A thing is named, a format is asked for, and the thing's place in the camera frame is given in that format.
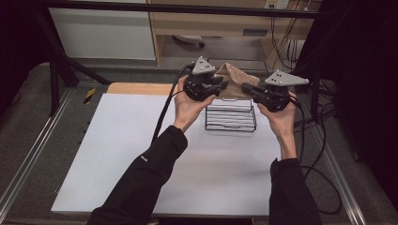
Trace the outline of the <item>light wooden desk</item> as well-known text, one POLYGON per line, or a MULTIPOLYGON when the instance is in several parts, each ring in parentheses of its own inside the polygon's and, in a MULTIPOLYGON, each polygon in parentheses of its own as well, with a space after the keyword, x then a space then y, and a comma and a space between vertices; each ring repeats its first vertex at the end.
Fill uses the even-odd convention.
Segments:
MULTIPOLYGON (((266 0, 146 0, 149 4, 231 8, 264 8, 266 0)), ((322 0, 289 0, 287 10, 318 11, 322 0)), ((167 36, 258 38, 268 64, 274 68, 287 53, 290 40, 305 40, 312 19, 269 18, 236 15, 151 12, 149 14, 156 60, 161 61, 167 36)))

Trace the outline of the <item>person's left hand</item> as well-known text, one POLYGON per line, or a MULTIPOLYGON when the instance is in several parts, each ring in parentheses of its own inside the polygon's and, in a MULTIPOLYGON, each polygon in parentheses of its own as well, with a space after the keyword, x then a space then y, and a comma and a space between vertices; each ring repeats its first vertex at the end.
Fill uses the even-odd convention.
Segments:
POLYGON ((182 132, 186 132, 197 119, 200 112, 216 98, 212 95, 204 101, 194 101, 190 99, 183 90, 186 79, 187 76, 184 76, 178 80, 177 93, 174 97, 176 116, 173 126, 179 128, 182 132))

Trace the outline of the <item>white cabinet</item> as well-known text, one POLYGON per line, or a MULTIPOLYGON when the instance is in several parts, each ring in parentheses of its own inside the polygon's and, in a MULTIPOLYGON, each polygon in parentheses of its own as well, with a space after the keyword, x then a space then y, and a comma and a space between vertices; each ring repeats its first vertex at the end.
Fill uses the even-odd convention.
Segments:
POLYGON ((73 58, 156 58, 147 12, 51 8, 65 52, 73 58))

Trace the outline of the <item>person's right hand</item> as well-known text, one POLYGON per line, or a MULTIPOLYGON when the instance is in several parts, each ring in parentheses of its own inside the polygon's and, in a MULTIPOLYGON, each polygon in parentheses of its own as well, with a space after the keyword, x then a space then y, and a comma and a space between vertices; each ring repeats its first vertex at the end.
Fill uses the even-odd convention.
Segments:
POLYGON ((270 112, 264 105, 257 104, 260 113, 269 121, 270 128, 279 140, 293 138, 294 121, 296 106, 289 102, 288 105, 279 112, 270 112))

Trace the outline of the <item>white chair base with caster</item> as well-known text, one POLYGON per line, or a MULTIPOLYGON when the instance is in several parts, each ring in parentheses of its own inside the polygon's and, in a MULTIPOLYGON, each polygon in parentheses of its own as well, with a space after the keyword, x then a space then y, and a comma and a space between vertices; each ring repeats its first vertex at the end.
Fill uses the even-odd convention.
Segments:
POLYGON ((181 35, 174 35, 174 38, 191 43, 191 44, 197 44, 200 48, 204 48, 206 44, 203 42, 203 39, 201 36, 181 36, 181 35))

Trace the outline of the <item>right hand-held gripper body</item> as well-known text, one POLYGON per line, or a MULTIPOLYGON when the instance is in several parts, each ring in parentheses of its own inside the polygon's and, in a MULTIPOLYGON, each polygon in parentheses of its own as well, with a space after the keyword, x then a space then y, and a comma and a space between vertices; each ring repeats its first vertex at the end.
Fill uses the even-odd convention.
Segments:
POLYGON ((258 85, 266 88, 266 92, 261 93, 266 99, 266 103, 262 105, 272 113, 282 111, 290 102, 289 88, 308 83, 308 79, 276 70, 258 85))

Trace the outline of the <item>black horizontal frame bar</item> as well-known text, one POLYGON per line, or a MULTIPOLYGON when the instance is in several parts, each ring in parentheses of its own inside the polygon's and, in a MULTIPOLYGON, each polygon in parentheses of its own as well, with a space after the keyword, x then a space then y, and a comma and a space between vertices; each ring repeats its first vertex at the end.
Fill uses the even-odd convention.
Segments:
POLYGON ((238 16, 252 16, 252 17, 301 18, 301 19, 316 19, 325 16, 325 13, 319 11, 300 11, 300 10, 287 10, 287 9, 257 9, 257 8, 239 8, 239 7, 139 4, 139 3, 117 3, 117 2, 96 2, 96 1, 72 1, 72 0, 37 0, 36 3, 38 5, 42 5, 47 8, 72 8, 72 9, 211 14, 211 15, 238 15, 238 16))

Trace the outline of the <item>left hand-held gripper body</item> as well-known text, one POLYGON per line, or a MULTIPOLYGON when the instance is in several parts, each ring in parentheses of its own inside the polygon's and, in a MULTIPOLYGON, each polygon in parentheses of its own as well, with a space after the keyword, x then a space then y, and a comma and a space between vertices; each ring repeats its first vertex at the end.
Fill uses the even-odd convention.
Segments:
POLYGON ((214 77, 216 68, 200 56, 193 66, 188 78, 185 80, 183 90, 186 95, 195 101, 204 101, 212 96, 212 84, 210 79, 214 77))

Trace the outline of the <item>aluminium floor rail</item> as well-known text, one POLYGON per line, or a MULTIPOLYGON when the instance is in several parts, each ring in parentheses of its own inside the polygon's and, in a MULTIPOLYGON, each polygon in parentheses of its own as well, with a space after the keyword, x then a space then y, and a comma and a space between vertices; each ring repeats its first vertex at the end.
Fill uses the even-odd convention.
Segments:
POLYGON ((321 150, 323 151, 322 158, 327 165, 333 184, 341 195, 344 210, 346 211, 351 224, 366 225, 366 219, 362 214, 357 200, 345 179, 341 167, 339 166, 335 156, 332 154, 331 147, 327 143, 326 132, 322 130, 320 125, 314 126, 313 132, 321 150))
POLYGON ((16 197, 23 187, 25 180, 27 179, 34 165, 36 164, 36 161, 38 160, 41 151, 51 137, 64 110, 67 108, 70 97, 73 93, 74 88, 68 88, 64 92, 60 99, 59 108, 55 111, 54 115, 50 116, 49 119, 46 121, 43 129, 40 131, 28 154, 24 158, 23 163, 12 178, 5 193, 0 198, 0 220, 6 217, 9 209, 13 205, 16 197))

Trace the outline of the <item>white wall socket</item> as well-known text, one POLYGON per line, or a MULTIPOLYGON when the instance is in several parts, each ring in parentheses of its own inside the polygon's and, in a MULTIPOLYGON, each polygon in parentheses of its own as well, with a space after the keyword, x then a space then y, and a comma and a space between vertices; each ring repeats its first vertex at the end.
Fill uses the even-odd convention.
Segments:
POLYGON ((288 6, 289 0, 266 0, 264 8, 271 9, 286 9, 288 6))

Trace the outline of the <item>yellow black tape marker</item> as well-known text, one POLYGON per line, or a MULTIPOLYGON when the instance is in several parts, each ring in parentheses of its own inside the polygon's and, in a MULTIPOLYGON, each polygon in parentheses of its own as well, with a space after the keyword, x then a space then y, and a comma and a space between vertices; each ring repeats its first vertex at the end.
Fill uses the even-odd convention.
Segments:
POLYGON ((96 88, 91 88, 87 92, 87 94, 86 94, 86 96, 84 98, 84 104, 89 104, 89 102, 90 102, 91 98, 94 96, 95 92, 96 92, 96 88))

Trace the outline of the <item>brown towel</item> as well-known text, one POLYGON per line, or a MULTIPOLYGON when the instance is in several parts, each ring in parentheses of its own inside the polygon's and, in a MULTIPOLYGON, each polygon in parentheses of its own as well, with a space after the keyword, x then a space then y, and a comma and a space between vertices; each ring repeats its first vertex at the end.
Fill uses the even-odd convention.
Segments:
POLYGON ((256 86, 260 83, 260 79, 250 75, 243 70, 229 63, 225 63, 215 73, 216 77, 222 77, 224 82, 228 82, 227 87, 221 90, 221 98, 249 98, 250 96, 242 91, 241 85, 249 83, 256 86))

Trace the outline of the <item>black wire rack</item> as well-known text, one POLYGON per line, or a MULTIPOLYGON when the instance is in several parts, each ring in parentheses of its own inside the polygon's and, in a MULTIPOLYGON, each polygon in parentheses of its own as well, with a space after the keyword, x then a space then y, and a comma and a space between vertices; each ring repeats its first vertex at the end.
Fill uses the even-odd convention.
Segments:
POLYGON ((218 96, 206 107, 205 130, 255 132, 253 99, 226 99, 218 96))

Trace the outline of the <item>white table board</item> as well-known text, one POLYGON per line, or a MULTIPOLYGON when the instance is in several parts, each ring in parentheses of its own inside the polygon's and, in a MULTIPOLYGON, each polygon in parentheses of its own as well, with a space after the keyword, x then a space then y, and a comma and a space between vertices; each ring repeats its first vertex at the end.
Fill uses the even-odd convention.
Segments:
MULTIPOLYGON (((166 98, 105 94, 52 206, 64 215, 103 205, 132 161, 150 145, 166 98)), ((256 131, 205 130, 205 112, 187 131, 153 211, 156 217, 258 218, 269 213, 269 167, 280 149, 267 118, 256 131)))

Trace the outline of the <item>black metal stand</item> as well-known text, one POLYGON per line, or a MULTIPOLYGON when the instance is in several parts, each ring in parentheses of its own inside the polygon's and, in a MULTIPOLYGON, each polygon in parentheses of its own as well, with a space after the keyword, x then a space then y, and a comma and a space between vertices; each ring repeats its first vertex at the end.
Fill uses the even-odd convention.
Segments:
POLYGON ((60 108, 59 79, 62 79, 67 87, 76 87, 79 84, 79 80, 74 72, 75 69, 101 84, 112 83, 66 54, 60 37, 57 35, 56 28, 51 24, 50 13, 47 8, 31 7, 29 10, 39 28, 39 42, 49 56, 52 96, 50 116, 55 115, 60 108))
POLYGON ((311 99, 309 101, 310 115, 315 122, 319 121, 318 116, 318 100, 319 87, 322 67, 318 64, 298 63, 293 70, 294 75, 308 79, 310 82, 295 88, 300 94, 305 94, 308 90, 311 91, 311 99))

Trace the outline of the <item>black curtain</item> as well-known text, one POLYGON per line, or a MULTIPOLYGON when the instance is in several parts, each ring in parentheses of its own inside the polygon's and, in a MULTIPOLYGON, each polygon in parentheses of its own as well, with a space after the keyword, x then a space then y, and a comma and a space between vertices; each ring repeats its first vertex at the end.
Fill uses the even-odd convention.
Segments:
POLYGON ((29 71, 47 62, 40 32, 26 5, 0 0, 0 116, 16 97, 29 71))
POLYGON ((300 63, 337 86, 351 141, 398 210, 398 0, 322 0, 300 63))

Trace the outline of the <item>wooden table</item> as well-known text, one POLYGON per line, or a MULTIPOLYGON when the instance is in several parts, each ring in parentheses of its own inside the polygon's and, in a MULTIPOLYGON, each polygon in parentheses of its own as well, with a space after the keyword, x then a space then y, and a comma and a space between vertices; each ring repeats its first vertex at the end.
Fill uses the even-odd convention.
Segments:
MULTIPOLYGON (((168 96, 172 88, 171 83, 145 83, 145 82, 114 82, 109 85, 107 94, 133 94, 168 96)), ((251 99, 240 87, 228 86, 221 91, 220 98, 226 99, 251 99)))

